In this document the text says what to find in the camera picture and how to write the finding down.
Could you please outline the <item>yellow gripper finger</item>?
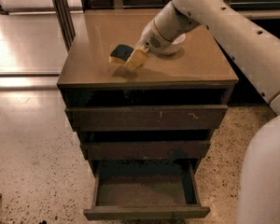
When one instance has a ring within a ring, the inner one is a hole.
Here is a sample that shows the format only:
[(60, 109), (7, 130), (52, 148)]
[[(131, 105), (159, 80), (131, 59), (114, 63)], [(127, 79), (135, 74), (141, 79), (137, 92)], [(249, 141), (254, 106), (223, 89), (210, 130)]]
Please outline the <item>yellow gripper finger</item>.
[(149, 52), (149, 48), (146, 48), (144, 46), (137, 47), (136, 49), (133, 50), (131, 56), (128, 58), (124, 66), (130, 72), (137, 71), (147, 62), (148, 52)]

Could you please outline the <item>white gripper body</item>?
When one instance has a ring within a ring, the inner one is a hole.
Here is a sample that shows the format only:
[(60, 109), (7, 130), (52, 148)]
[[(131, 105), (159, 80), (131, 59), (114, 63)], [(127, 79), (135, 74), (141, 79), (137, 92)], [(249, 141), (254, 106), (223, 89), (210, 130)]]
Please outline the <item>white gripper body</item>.
[(144, 28), (135, 47), (145, 48), (154, 53), (160, 53), (173, 43), (174, 37), (175, 33), (167, 24), (157, 22), (157, 20), (154, 19)]

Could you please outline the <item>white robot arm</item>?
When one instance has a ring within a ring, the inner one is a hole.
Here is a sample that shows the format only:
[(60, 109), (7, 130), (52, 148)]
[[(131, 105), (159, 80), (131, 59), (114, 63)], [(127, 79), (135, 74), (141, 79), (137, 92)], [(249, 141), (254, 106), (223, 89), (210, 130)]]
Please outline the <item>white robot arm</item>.
[(150, 52), (203, 25), (270, 105), (276, 117), (254, 135), (245, 153), (236, 224), (280, 224), (280, 39), (223, 0), (171, 0), (147, 25), (126, 62), (141, 67)]

